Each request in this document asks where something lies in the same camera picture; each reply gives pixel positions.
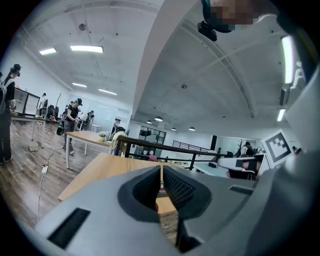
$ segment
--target ceiling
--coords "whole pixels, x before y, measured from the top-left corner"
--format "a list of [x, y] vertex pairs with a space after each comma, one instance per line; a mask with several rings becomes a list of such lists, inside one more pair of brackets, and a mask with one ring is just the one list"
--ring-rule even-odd
[[276, 17], [243, 30], [217, 32], [216, 42], [198, 32], [202, 20], [198, 3], [162, 50], [134, 119], [145, 123], [161, 116], [168, 129], [177, 131], [225, 119], [276, 125], [285, 35]]
[[[48, 0], [28, 17], [18, 36], [31, 56], [69, 89], [99, 95], [99, 88], [107, 89], [117, 93], [118, 100], [132, 104], [144, 46], [162, 3]], [[79, 29], [82, 23], [85, 31]], [[104, 52], [73, 52], [71, 45], [102, 46]], [[57, 53], [39, 53], [48, 48]]]

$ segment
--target ceiling beam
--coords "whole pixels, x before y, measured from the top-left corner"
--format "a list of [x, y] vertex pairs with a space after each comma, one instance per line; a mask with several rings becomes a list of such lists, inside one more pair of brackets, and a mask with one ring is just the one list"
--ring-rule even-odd
[[198, 0], [164, 0], [156, 16], [142, 55], [134, 94], [134, 116], [150, 74], [171, 35]]

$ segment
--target camera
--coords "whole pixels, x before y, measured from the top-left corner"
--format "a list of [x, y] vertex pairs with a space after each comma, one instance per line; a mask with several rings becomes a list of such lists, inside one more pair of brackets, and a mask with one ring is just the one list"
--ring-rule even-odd
[[211, 41], [217, 41], [217, 33], [204, 21], [198, 23], [198, 31]]

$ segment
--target black pants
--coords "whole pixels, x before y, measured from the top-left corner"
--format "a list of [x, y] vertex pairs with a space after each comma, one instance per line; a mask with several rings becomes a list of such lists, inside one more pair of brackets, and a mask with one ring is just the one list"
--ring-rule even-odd
[[0, 163], [11, 158], [10, 124], [10, 112], [5, 110], [0, 115]]

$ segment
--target black cap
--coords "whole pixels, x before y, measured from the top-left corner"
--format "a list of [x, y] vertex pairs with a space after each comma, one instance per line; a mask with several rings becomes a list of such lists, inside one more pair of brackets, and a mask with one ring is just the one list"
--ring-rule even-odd
[[82, 99], [77, 98], [74, 102], [78, 103], [80, 106], [82, 106]]
[[20, 71], [21, 70], [21, 66], [19, 64], [14, 64], [13, 69]]

